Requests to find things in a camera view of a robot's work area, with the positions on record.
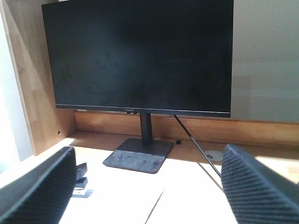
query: wooden desk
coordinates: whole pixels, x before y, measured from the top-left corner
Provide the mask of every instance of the wooden desk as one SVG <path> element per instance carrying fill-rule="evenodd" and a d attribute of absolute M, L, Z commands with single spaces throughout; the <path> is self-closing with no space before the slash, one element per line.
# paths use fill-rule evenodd
<path fill-rule="evenodd" d="M 87 162 L 87 189 L 93 192 L 89 198 L 71 198 L 61 219 L 62 224 L 218 224 L 223 221 L 236 224 L 219 177 L 190 141 L 175 145 L 155 175 L 104 166 L 102 162 L 111 150 L 128 137 L 132 136 L 77 132 L 39 156 L 32 156 L 1 174 L 0 183 L 5 185 L 61 147 L 73 145 L 77 164 Z M 223 151 L 224 144 L 204 142 L 202 147 Z M 296 160 L 299 152 L 296 150 L 281 153 L 281 149 L 274 148 L 243 148 L 291 181 L 299 180 L 299 162 Z"/>

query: black monitor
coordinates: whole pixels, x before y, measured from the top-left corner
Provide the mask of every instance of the black monitor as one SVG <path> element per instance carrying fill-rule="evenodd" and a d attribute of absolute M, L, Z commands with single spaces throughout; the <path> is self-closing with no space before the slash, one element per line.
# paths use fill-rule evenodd
<path fill-rule="evenodd" d="M 140 113 L 143 143 L 131 140 L 122 148 L 135 153 L 155 154 L 153 148 L 140 150 L 154 144 L 151 113 L 230 117 L 233 3 L 70 0 L 43 5 L 56 106 Z"/>

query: wooden shelf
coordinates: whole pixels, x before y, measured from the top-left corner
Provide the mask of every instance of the wooden shelf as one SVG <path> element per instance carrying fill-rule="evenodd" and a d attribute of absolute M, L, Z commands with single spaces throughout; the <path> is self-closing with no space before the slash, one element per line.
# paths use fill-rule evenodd
<path fill-rule="evenodd" d="M 140 138 L 140 136 L 79 131 L 68 137 L 71 141 L 70 145 L 72 146 L 109 151 L 115 150 L 128 138 Z M 176 140 L 174 139 L 161 140 L 174 143 L 174 147 L 168 155 L 169 159 L 207 164 L 207 161 L 194 146 L 193 142 L 182 140 L 181 145 L 176 145 Z M 204 151 L 218 150 L 223 152 L 226 144 L 200 142 L 200 145 Z M 244 145 L 239 146 L 287 179 L 294 183 L 299 181 L 299 150 Z M 215 165 L 221 165 L 221 162 L 215 162 Z"/>

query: monitor stand neck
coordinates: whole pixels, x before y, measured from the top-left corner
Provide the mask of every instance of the monitor stand neck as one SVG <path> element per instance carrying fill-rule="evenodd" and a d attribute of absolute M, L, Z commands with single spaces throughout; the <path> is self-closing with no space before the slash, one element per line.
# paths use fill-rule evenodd
<path fill-rule="evenodd" d="M 150 113 L 140 113 L 142 139 L 127 139 L 108 156 L 103 164 L 108 167 L 155 174 L 160 169 L 172 142 L 153 141 Z"/>
<path fill-rule="evenodd" d="M 140 124 L 142 143 L 144 146 L 149 146 L 153 143 L 150 113 L 140 113 Z"/>

